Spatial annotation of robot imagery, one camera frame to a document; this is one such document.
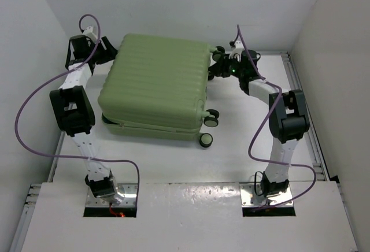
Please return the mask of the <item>green hard-shell suitcase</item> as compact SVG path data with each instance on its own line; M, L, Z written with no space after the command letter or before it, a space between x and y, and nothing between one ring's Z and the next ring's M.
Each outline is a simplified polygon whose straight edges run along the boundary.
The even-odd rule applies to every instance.
M208 148L219 112L206 108L211 56L202 41L126 34L98 97L101 120L118 135L197 140Z

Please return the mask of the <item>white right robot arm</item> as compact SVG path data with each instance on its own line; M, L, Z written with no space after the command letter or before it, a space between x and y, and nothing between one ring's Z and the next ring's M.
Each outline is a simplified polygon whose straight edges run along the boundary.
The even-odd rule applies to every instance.
M284 90L262 77L257 69L260 54L253 50L226 53L218 49L212 58L215 63L209 68L211 76L236 77L246 95L269 107L262 124L268 125L273 144L261 181L254 184L255 193L268 198L286 192L294 150L310 128L303 91Z

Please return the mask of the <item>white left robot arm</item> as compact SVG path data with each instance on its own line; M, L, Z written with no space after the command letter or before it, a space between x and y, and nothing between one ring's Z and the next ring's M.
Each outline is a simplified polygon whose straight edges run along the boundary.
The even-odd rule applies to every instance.
M116 183L111 169L94 159L98 154L93 131L95 114L85 87L96 64L106 63L116 54L117 50L106 38L99 40L95 33L87 29L81 35L71 37L66 58L69 73L59 89L49 94L59 129L71 137L85 158L86 184L94 198L110 205L122 203L124 190Z

